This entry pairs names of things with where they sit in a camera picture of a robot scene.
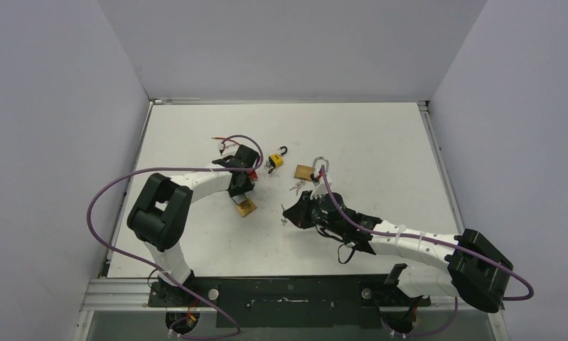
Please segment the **red cable lock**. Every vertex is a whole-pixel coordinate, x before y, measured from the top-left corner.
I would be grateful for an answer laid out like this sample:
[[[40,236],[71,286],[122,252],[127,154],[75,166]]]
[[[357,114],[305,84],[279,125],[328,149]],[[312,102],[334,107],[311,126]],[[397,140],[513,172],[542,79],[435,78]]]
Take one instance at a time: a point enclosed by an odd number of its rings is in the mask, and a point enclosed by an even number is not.
[[[236,141],[236,140],[234,140],[234,139],[226,139],[226,138],[220,137],[220,136],[213,136],[213,137],[212,137],[212,140],[217,141],[217,145],[218,145],[218,142],[219,142],[219,141],[222,141],[222,142],[226,142],[226,141],[231,141],[231,142],[235,141],[235,142],[238,142],[238,141]],[[256,181],[258,180],[258,175],[257,175],[257,173],[256,173],[255,170],[249,171],[248,174],[249,174],[250,180],[251,180],[252,182],[256,182]]]

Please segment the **brass padlock long shackle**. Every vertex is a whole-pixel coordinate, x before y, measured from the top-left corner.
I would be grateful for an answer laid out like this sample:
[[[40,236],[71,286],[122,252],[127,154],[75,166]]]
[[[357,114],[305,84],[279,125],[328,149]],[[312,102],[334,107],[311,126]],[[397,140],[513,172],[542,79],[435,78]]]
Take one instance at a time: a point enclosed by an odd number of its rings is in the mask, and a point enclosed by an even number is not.
[[[241,217],[247,217],[257,209],[257,206],[246,194],[236,195],[231,199]]]

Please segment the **keys of yellow padlock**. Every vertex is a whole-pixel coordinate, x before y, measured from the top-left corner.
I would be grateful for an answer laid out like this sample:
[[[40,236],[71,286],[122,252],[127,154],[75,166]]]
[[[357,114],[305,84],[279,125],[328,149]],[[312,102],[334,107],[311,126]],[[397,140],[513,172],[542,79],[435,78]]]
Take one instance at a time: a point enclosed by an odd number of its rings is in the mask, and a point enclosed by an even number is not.
[[[275,168],[276,168],[276,167],[273,166],[271,163],[266,163],[266,164],[264,165],[264,169],[267,171],[268,174],[272,174],[272,173],[274,172],[274,169],[275,169]]]

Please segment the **brass padlock short shackle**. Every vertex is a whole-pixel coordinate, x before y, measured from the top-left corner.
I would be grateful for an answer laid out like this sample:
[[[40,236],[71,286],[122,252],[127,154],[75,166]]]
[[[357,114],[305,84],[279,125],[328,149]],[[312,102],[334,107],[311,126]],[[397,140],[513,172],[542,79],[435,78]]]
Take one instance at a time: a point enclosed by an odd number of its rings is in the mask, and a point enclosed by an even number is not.
[[[321,177],[320,168],[324,166],[327,171],[329,168],[329,160],[323,156],[318,156],[313,160],[311,166],[297,165],[293,174],[293,178],[297,180],[315,182]]]

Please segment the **yellow black padlock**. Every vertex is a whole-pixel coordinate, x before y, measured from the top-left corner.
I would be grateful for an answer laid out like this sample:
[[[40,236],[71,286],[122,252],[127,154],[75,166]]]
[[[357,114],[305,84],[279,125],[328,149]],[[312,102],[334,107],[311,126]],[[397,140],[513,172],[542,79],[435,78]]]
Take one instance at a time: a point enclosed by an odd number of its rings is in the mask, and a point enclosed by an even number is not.
[[[286,146],[279,147],[277,149],[276,153],[269,155],[268,163],[271,163],[276,168],[282,166],[283,165],[283,156],[286,155],[287,152],[288,152],[288,148]]]

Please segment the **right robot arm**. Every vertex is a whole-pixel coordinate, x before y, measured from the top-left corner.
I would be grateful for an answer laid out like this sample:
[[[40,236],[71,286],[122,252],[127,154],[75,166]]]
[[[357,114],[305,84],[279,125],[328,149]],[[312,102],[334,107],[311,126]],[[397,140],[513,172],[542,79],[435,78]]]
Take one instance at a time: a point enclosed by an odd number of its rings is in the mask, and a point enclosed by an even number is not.
[[[407,265],[384,285],[386,299],[395,305],[419,296],[459,297],[487,313],[500,310],[511,262],[480,232],[432,234],[395,225],[345,206],[340,194],[313,197],[310,190],[283,211],[299,229],[315,227],[324,237],[372,255],[398,256]]]

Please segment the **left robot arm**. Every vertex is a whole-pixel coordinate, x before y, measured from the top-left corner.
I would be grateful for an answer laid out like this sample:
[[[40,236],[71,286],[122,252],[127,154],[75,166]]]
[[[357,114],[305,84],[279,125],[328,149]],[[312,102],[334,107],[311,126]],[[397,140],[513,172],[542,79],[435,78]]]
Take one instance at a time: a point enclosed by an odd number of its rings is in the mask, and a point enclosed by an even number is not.
[[[154,173],[148,177],[132,210],[127,226],[151,253],[153,262],[162,269],[156,292],[174,304],[189,304],[194,297],[193,270],[187,264],[179,243],[183,236],[191,205],[215,193],[227,193],[242,217],[256,210],[246,194],[254,189],[253,167],[259,152],[241,145],[232,155],[214,160],[207,172],[193,171],[167,177]]]

